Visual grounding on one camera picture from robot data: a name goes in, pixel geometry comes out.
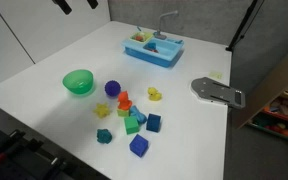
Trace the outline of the green soft cube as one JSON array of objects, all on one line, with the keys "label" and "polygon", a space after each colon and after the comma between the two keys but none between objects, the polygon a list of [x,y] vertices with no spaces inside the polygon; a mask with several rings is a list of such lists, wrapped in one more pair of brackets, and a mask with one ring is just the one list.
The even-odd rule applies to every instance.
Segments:
[{"label": "green soft cube", "polygon": [[137,133],[139,131],[139,124],[134,116],[125,117],[124,125],[127,135]]}]

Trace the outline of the green plastic bowl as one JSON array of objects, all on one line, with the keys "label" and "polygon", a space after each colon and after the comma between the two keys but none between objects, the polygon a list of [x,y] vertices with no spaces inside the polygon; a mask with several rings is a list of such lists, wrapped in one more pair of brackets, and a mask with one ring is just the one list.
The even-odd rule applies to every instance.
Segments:
[{"label": "green plastic bowl", "polygon": [[73,94],[85,94],[93,87],[93,73],[86,69],[71,71],[64,76],[62,84]]}]

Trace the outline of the black tripod pole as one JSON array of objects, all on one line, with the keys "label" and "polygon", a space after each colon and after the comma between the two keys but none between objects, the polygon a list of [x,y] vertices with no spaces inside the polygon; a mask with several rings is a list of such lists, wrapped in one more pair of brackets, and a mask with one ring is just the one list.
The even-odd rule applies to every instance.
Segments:
[{"label": "black tripod pole", "polygon": [[247,8],[244,17],[240,25],[238,26],[231,42],[226,47],[226,50],[233,52],[236,45],[245,38],[249,28],[253,24],[255,18],[257,17],[259,11],[261,10],[265,0],[252,0],[250,6]]}]

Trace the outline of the blue toy sink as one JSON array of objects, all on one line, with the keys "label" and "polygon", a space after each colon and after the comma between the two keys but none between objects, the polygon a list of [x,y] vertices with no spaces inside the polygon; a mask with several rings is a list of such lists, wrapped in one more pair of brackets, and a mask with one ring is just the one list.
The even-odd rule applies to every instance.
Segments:
[{"label": "blue toy sink", "polygon": [[[138,43],[130,40],[130,37],[122,41],[127,55],[136,57],[138,59],[162,66],[170,67],[177,59],[177,55],[184,45],[183,40],[166,38],[165,40],[153,37],[146,43]],[[159,53],[147,50],[145,47],[147,43],[156,43],[156,49]]]}]

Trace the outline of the blue cup in sink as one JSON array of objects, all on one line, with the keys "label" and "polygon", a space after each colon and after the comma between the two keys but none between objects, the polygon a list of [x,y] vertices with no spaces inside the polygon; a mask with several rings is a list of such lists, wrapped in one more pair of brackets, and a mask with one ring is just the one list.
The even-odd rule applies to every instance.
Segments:
[{"label": "blue cup in sink", "polygon": [[145,48],[149,51],[159,53],[158,50],[156,49],[156,43],[147,43]]}]

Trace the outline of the light green soft block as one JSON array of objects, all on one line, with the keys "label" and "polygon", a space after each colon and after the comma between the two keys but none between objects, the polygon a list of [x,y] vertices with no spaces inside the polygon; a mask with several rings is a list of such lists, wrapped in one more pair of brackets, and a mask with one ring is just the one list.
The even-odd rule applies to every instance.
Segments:
[{"label": "light green soft block", "polygon": [[129,117],[129,110],[117,109],[117,114],[119,117]]}]

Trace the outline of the yellow-green sink basket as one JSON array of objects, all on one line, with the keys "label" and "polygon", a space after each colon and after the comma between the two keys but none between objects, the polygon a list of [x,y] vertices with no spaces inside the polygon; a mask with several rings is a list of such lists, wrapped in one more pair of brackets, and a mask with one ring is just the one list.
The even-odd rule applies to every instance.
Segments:
[{"label": "yellow-green sink basket", "polygon": [[136,32],[130,37],[130,40],[138,42],[138,43],[146,43],[153,37],[153,34],[150,32]]}]

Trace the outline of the grey metal mounting plate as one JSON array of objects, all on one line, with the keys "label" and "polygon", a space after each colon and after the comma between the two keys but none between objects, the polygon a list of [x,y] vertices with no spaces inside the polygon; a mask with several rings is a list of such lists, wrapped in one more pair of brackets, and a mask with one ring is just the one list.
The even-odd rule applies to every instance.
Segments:
[{"label": "grey metal mounting plate", "polygon": [[246,105],[245,93],[208,77],[194,79],[191,91],[201,100],[243,109]]}]

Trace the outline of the dark blue soft cube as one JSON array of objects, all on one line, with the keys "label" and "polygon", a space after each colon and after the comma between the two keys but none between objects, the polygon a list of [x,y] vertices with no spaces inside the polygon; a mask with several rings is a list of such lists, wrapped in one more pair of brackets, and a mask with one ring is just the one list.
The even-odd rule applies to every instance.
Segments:
[{"label": "dark blue soft cube", "polygon": [[159,132],[161,125],[161,117],[159,115],[150,114],[148,116],[146,129],[152,132]]}]

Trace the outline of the yellow rubber duck toy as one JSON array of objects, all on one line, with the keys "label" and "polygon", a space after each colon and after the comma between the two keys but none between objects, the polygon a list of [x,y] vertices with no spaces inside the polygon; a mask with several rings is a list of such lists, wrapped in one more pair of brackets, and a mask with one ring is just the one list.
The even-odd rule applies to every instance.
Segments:
[{"label": "yellow rubber duck toy", "polygon": [[162,94],[154,87],[149,87],[147,92],[151,101],[159,101],[162,99]]}]

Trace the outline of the grey toy faucet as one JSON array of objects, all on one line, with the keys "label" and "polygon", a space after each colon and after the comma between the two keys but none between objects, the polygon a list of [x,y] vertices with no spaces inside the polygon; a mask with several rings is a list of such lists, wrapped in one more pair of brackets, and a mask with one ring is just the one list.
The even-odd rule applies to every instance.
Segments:
[{"label": "grey toy faucet", "polygon": [[154,33],[154,37],[157,39],[165,40],[167,38],[167,36],[162,33],[163,26],[165,24],[165,20],[168,17],[175,17],[178,15],[179,15],[179,12],[177,10],[161,14],[159,16],[159,25],[158,25],[156,32]]}]

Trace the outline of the purple spiky ball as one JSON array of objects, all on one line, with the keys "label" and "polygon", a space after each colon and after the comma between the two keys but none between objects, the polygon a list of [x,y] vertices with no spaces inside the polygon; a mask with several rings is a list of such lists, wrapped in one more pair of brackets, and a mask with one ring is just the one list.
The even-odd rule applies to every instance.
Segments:
[{"label": "purple spiky ball", "polygon": [[115,81],[115,80],[111,80],[111,81],[108,81],[106,84],[105,84],[105,92],[108,96],[111,96],[111,97],[116,97],[119,95],[119,93],[121,92],[121,86],[120,84]]}]

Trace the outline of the cardboard toy shelf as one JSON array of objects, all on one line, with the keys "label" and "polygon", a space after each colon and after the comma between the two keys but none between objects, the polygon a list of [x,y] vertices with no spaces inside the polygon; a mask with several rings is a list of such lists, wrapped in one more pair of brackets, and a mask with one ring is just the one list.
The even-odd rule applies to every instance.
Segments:
[{"label": "cardboard toy shelf", "polygon": [[233,114],[233,125],[288,140],[288,53],[247,96],[246,107]]}]

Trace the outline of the yellow spiky star toy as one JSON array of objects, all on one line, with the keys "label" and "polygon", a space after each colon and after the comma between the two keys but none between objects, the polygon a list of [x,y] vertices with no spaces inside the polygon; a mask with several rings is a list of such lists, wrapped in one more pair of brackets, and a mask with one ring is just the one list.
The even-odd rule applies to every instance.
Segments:
[{"label": "yellow spiky star toy", "polygon": [[98,118],[102,119],[110,114],[110,109],[107,103],[97,103],[93,112],[97,115]]}]

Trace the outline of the blue soft block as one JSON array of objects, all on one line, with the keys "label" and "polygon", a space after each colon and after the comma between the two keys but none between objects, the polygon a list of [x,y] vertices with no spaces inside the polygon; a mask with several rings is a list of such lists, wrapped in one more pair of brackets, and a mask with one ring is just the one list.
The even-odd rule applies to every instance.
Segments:
[{"label": "blue soft block", "polygon": [[129,144],[130,150],[138,157],[142,157],[148,149],[149,142],[137,134]]}]

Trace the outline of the teal rubber animal toy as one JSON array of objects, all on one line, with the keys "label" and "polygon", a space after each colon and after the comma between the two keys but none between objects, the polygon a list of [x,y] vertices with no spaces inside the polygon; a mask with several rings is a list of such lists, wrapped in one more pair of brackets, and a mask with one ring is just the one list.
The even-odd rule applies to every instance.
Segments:
[{"label": "teal rubber animal toy", "polygon": [[102,144],[109,144],[112,141],[112,134],[108,129],[98,129],[97,141]]}]

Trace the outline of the orange rubber animal toy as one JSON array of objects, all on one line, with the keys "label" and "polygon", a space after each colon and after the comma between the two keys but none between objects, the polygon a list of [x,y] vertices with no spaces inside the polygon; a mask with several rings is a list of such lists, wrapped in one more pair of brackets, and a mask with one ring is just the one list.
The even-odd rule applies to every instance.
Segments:
[{"label": "orange rubber animal toy", "polygon": [[128,110],[132,106],[132,101],[128,97],[128,92],[123,91],[118,95],[118,108],[122,110]]}]

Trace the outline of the light blue rubber toy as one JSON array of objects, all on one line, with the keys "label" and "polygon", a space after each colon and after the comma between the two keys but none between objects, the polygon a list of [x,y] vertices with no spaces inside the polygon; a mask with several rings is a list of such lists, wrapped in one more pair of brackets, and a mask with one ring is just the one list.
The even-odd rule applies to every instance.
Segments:
[{"label": "light blue rubber toy", "polygon": [[134,116],[139,124],[144,124],[147,121],[147,117],[136,106],[130,108],[130,115]]}]

